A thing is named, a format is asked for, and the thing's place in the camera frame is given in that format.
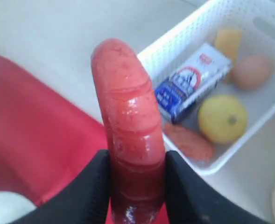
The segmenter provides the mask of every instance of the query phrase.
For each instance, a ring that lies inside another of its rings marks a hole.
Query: yellow lemon
[[[203,102],[198,111],[198,125],[212,142],[230,143],[245,132],[247,113],[237,98],[219,95]]]

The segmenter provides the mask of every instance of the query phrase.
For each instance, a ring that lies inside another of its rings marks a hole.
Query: hot dog
[[[117,39],[97,46],[91,63],[111,157],[114,221],[150,224],[163,203],[165,167],[151,79]]]

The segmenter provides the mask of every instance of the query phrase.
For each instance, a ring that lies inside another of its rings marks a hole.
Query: egg
[[[274,62],[262,55],[242,59],[232,70],[234,83],[241,89],[252,90],[262,86],[273,74]]]

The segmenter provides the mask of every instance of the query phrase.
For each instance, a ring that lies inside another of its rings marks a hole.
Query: red fabric
[[[104,148],[101,124],[0,56],[0,190],[41,205]],[[157,223],[168,223],[165,208]]]

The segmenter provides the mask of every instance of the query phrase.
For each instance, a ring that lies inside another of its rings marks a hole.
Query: white plastic basket
[[[275,3],[270,0],[210,0],[185,20],[144,49],[138,58],[153,80],[154,88],[202,43],[213,44],[217,30],[235,28],[243,31],[239,59],[264,54],[275,61]],[[238,97],[248,112],[248,127],[235,143],[217,146],[211,162],[193,162],[164,137],[167,150],[176,150],[200,175],[217,172],[275,114],[275,73],[261,88],[246,92],[221,83],[212,94]],[[184,125],[196,129],[195,113]]]

